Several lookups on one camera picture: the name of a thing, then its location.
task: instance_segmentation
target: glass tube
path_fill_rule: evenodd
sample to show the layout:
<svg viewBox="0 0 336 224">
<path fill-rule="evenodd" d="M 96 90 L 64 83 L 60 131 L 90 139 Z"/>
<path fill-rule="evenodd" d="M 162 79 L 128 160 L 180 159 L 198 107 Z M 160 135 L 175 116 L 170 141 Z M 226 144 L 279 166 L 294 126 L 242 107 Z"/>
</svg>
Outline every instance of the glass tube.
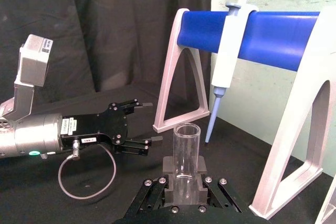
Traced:
<svg viewBox="0 0 336 224">
<path fill-rule="evenodd" d="M 198 202 L 197 162 L 201 129 L 193 123 L 174 128 L 173 165 L 175 205 L 194 205 Z"/>
</svg>

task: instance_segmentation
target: black curtain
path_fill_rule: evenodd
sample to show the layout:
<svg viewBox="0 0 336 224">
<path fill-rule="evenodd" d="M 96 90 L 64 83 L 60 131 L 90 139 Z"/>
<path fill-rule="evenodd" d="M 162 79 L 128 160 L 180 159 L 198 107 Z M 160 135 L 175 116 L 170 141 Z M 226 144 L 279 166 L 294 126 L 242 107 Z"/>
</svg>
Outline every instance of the black curtain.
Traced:
<svg viewBox="0 0 336 224">
<path fill-rule="evenodd" d="M 54 40 L 35 105 L 129 83 L 160 85 L 173 19 L 182 7 L 209 10 L 211 0 L 0 0 L 0 101 L 13 95 L 19 47 L 29 34 Z M 208 91 L 209 53 L 201 61 Z M 190 101 L 191 76 L 182 58 L 171 91 Z"/>
</svg>

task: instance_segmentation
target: black platform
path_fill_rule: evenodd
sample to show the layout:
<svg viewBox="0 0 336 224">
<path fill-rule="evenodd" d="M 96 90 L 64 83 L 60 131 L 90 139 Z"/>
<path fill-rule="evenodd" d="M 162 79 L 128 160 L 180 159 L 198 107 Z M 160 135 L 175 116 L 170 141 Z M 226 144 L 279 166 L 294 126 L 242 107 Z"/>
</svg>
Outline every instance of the black platform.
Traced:
<svg viewBox="0 0 336 224">
<path fill-rule="evenodd" d="M 61 112 L 63 115 L 97 113 L 110 102 L 137 98 L 153 102 L 152 112 L 128 116 L 129 136 L 163 135 L 161 147 L 150 149 L 148 157 L 115 155 L 117 176 L 111 187 L 91 200 L 74 200 L 66 196 L 57 182 L 61 162 L 69 154 L 0 159 L 0 223 L 112 223 L 123 217 L 141 183 L 162 174 L 162 158 L 172 155 L 172 130 L 156 134 L 152 130 L 157 87 L 151 84 L 127 86 L 78 99 L 39 107 L 34 113 Z M 172 97 L 169 115 L 185 111 Z M 210 143 L 203 145 L 208 117 L 195 121 L 202 129 L 200 155 L 205 157 L 208 174 L 225 177 L 241 198 L 250 204 L 256 192 L 271 146 L 220 119 L 216 120 Z M 286 174 L 302 164 L 291 157 Z M 68 162 L 63 172 L 65 187 L 73 194 L 85 196 L 102 188 L 112 175 L 107 154 L 98 147 L 82 151 L 81 160 Z M 322 174 L 295 199 L 278 212 L 273 224 L 314 223 L 331 184 L 332 177 Z"/>
</svg>

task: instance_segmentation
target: light green wall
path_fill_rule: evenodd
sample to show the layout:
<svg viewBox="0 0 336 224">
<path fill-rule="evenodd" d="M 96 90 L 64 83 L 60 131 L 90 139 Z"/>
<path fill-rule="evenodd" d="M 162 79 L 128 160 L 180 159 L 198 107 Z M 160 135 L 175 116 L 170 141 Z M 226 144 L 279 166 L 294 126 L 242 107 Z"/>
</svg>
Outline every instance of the light green wall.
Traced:
<svg viewBox="0 0 336 224">
<path fill-rule="evenodd" d="M 212 10 L 227 10 L 225 2 L 212 0 Z M 260 10 L 319 11 L 336 5 L 336 0 L 249 0 Z M 216 61 L 212 56 L 212 70 Z M 296 73 L 238 59 L 231 88 L 222 98 L 218 116 L 242 130 L 272 144 Z M 212 109 L 214 96 L 210 95 Z M 294 147 L 293 156 L 305 160 L 310 129 L 310 114 Z M 323 160 L 324 172 L 336 173 L 336 108 Z"/>
</svg>

